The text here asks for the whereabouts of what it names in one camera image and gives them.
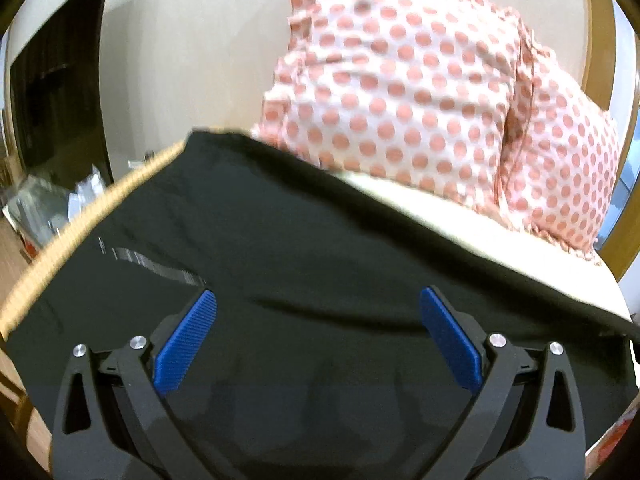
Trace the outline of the pink polka-dot pillow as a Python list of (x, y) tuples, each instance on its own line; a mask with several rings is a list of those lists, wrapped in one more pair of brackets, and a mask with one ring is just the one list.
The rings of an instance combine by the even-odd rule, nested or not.
[(291, 0), (290, 42), (250, 134), (478, 211), (500, 153), (525, 32), (489, 0)]
[(506, 218), (514, 228), (590, 259), (619, 162), (610, 114), (522, 26), (500, 162)]

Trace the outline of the right pink polka-dot pillow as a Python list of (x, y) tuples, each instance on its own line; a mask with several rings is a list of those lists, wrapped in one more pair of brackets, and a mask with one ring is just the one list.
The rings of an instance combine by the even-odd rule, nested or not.
[(619, 162), (610, 114), (522, 26), (500, 162), (506, 218), (514, 228), (590, 259)]

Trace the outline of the clutter of clear plastic bags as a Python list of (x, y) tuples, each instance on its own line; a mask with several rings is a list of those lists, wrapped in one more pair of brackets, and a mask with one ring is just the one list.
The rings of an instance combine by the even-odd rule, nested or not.
[(31, 174), (4, 193), (1, 212), (18, 234), (41, 249), (105, 189), (106, 183), (96, 166), (71, 191)]

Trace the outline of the bed with yellow patterned sheet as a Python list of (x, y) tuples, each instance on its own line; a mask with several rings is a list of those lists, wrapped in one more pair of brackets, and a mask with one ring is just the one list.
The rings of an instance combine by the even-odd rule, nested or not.
[[(2, 304), (3, 336), (17, 329), (55, 274), (91, 231), (132, 192), (169, 166), (185, 148), (186, 141), (180, 141), (160, 151), (141, 168), (130, 171), (41, 249)], [(399, 212), (402, 218), (425, 226), (477, 257), (515, 272), (519, 278), (531, 278), (580, 302), (584, 305), (582, 315), (600, 314), (601, 325), (633, 341), (639, 340), (639, 326), (631, 322), (620, 286), (602, 259), (586, 261), (572, 256), (533, 235), (498, 226), (497, 222), (449, 200), (389, 180), (353, 172), (336, 174), (332, 180), (345, 182), (373, 198), (375, 203)]]

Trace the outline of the left pink polka-dot pillow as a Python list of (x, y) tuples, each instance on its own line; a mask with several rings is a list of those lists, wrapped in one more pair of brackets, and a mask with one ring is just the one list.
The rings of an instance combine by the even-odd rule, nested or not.
[(489, 0), (291, 0), (290, 42), (250, 134), (478, 211), (500, 153), (525, 32)]

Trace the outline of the black pants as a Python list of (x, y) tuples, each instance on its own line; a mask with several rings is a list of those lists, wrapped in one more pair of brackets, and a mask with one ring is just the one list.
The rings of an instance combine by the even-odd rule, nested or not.
[(588, 442), (637, 391), (627, 339), (576, 301), (242, 133), (195, 131), (80, 243), (9, 336), (46, 422), (75, 344), (121, 347), (196, 293), (117, 248), (188, 271), (217, 298), (168, 404), (231, 478), (416, 478), (470, 400), (421, 323), (427, 286), (516, 344), (559, 341)]

